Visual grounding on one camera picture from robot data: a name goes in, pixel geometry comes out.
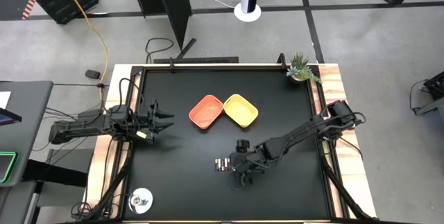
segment black table surface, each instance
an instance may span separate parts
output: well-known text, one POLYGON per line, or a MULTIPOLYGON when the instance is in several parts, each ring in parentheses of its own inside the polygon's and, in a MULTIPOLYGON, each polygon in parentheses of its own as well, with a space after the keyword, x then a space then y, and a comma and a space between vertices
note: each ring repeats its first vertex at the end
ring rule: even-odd
POLYGON ((145 214, 126 207, 124 218, 150 221, 320 220, 328 202, 314 139, 294 146, 274 169, 254 175, 253 185, 230 187, 227 173, 214 171, 214 159, 234 152, 236 140, 251 146, 293 130, 311 117, 308 84, 291 84, 281 71, 150 73, 144 97, 175 114, 175 124, 154 145, 135 144, 128 191, 147 188, 153 205, 145 214), (206 95, 224 102, 240 94, 258 110, 248 128, 224 113, 200 130, 189 111, 206 95))
POLYGON ((6 109, 22 117, 21 123, 0 126, 0 151, 18 154, 9 180, 0 187, 22 180, 52 87, 50 81, 0 82, 0 92, 11 92, 6 109))

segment yellow bowl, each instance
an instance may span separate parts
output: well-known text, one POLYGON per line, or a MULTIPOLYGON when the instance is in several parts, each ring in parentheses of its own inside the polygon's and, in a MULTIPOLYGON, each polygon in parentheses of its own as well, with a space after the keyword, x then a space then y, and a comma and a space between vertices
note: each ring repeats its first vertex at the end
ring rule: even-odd
POLYGON ((223 110, 242 128, 247 128, 259 114, 255 106, 238 94, 233 94, 225 101, 223 110))

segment table leg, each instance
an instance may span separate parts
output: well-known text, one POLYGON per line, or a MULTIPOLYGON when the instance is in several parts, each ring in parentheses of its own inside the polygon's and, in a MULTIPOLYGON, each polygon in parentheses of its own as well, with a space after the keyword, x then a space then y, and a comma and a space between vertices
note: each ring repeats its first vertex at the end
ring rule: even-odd
POLYGON ((29 159, 23 174, 23 181, 39 180, 43 182, 55 182, 77 187, 86 187, 87 177, 88 174, 80 171, 29 159))

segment yellow cable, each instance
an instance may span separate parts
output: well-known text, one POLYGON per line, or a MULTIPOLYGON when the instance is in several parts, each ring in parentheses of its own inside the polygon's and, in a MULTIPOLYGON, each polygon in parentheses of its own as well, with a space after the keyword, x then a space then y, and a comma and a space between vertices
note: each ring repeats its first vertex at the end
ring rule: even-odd
MULTIPOLYGON (((102 77, 100 79, 100 83, 103 83, 103 81, 105 80, 105 77, 106 77, 106 73, 108 72, 108 63, 110 61, 110 56, 108 54, 108 48, 106 47, 106 44, 105 44, 105 41, 102 38, 102 35, 97 31, 97 29, 89 21, 88 16, 86 15, 86 13, 83 10, 83 8, 80 5, 80 3, 77 0, 74 0, 74 2, 76 3, 78 9, 80 9, 80 11, 82 12, 83 17, 85 18, 86 22, 88 23, 88 26, 97 34, 97 36, 100 38, 100 41, 102 41, 103 48, 105 49, 105 70, 103 71, 102 77)), ((102 88, 99 89, 99 96, 100 96, 100 100, 103 101, 103 90, 102 90, 102 88)))

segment computer screen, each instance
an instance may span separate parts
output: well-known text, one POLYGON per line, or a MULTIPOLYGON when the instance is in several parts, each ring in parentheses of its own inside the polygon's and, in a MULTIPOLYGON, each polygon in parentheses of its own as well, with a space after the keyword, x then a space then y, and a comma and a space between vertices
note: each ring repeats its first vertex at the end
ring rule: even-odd
POLYGON ((22 121, 22 117, 10 111, 0 108, 0 126, 22 121))

